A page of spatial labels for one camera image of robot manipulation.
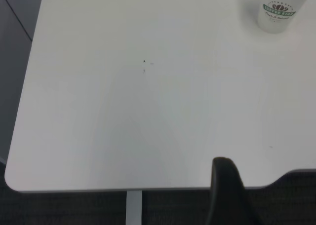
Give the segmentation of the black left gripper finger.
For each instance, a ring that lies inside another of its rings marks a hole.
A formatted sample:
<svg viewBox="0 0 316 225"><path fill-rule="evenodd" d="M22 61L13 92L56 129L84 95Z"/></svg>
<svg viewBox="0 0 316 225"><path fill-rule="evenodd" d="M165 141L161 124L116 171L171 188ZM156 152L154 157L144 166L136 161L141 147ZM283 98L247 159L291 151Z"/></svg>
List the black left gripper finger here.
<svg viewBox="0 0 316 225"><path fill-rule="evenodd" d="M260 225L249 202L234 162L226 157L212 160L209 225Z"/></svg>

